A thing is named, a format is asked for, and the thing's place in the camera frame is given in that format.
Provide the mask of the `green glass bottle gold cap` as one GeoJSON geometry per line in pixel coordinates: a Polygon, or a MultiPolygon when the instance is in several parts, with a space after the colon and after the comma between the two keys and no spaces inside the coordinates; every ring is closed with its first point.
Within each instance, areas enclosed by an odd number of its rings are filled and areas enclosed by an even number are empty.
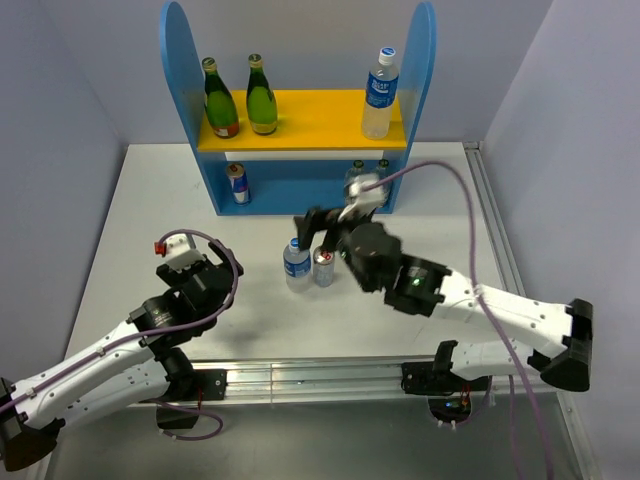
{"type": "Polygon", "coordinates": [[[260,54],[248,57],[250,75],[248,81],[246,108],[253,131],[258,135],[270,135],[278,124],[277,102],[263,69],[260,54]]]}

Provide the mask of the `blue label water bottle front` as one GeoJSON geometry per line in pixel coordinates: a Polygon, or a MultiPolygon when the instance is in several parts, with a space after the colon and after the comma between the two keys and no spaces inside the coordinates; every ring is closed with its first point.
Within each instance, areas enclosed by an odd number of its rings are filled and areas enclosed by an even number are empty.
{"type": "Polygon", "coordinates": [[[399,79],[395,57],[394,48],[383,47],[368,74],[361,130],[371,140],[383,139],[389,132],[399,79]]]}

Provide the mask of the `green glass bottle orange label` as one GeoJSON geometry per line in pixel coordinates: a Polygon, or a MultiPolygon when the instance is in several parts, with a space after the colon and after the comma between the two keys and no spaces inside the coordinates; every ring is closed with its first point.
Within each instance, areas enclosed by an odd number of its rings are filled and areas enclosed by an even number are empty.
{"type": "Polygon", "coordinates": [[[219,75],[212,57],[202,59],[205,75],[205,112],[216,136],[229,139],[239,133],[239,117],[235,102],[219,75]]]}

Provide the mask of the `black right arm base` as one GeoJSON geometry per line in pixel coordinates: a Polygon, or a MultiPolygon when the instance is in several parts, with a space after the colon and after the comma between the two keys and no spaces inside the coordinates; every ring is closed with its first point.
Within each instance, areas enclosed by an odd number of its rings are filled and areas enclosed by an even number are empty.
{"type": "Polygon", "coordinates": [[[471,394],[491,388],[489,377],[465,380],[449,371],[437,371],[434,362],[405,362],[401,373],[404,393],[425,396],[431,415],[443,423],[468,420],[473,410],[471,394]]]}

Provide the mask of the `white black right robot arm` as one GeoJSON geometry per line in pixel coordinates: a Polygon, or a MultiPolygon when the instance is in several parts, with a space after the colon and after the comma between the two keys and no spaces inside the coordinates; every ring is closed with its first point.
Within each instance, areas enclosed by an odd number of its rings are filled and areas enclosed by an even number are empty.
{"type": "Polygon", "coordinates": [[[442,264],[403,253],[399,238],[370,217],[344,220],[340,210],[313,208],[294,219],[299,244],[318,232],[324,249],[341,257],[360,288],[380,291],[407,315],[436,317],[493,330],[497,341],[441,342],[432,360],[402,365],[407,394],[445,396],[480,391],[493,376],[535,372],[547,385],[586,392],[591,383],[593,306],[574,299],[545,303],[485,285],[474,286],[442,264]]]}

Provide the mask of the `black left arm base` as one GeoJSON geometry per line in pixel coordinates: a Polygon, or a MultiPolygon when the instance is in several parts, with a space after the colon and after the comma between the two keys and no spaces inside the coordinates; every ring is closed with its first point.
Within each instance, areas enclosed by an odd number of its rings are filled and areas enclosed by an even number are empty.
{"type": "Polygon", "coordinates": [[[221,401],[225,397],[227,371],[225,369],[193,370],[169,373],[167,389],[156,397],[140,401],[156,406],[156,425],[161,435],[180,441],[201,441],[218,435],[224,422],[216,413],[202,408],[205,400],[221,401]],[[186,436],[178,431],[192,429],[200,417],[217,422],[213,432],[200,436],[186,436]]]}

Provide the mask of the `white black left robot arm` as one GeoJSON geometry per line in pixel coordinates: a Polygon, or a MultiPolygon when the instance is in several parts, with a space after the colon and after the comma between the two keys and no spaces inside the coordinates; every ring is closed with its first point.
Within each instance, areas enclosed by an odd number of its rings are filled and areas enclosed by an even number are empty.
{"type": "Polygon", "coordinates": [[[219,263],[198,255],[181,271],[161,265],[156,274],[168,290],[145,300],[100,340],[31,378],[1,381],[6,471],[37,463],[75,426],[133,403],[195,396],[197,375],[180,346],[216,325],[244,273],[230,250],[208,246],[219,263]]]}

